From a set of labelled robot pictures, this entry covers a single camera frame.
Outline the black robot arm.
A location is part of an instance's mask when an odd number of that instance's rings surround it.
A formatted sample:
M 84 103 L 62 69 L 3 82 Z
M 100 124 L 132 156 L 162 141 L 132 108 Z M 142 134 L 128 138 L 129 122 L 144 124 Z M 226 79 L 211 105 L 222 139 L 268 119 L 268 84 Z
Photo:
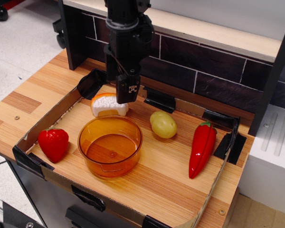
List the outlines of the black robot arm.
M 148 0 L 107 0 L 109 43 L 104 47 L 107 80 L 116 84 L 119 104 L 134 102 L 140 88 L 140 62 L 149 56 L 155 37 L 145 11 Z

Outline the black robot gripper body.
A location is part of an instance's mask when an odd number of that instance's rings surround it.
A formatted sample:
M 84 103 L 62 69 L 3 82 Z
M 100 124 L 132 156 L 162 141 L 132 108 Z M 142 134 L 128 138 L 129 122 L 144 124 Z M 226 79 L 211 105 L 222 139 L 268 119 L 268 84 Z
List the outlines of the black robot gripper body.
M 105 54 L 110 54 L 117 62 L 120 75 L 134 76 L 141 70 L 140 62 L 150 55 L 155 37 L 154 27 L 147 15 L 140 15 L 129 24 L 121 24 L 106 18 L 109 28 L 109 43 Z

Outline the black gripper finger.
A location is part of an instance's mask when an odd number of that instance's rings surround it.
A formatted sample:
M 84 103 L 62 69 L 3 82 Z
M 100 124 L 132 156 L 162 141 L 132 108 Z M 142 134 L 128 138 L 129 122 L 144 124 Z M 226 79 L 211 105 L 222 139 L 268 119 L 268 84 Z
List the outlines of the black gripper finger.
M 140 76 L 127 76 L 122 74 L 116 77 L 117 103 L 125 104 L 135 102 L 140 88 Z
M 106 54 L 105 64 L 106 64 L 107 80 L 115 81 L 116 78 L 120 75 L 116 60 L 110 54 Z

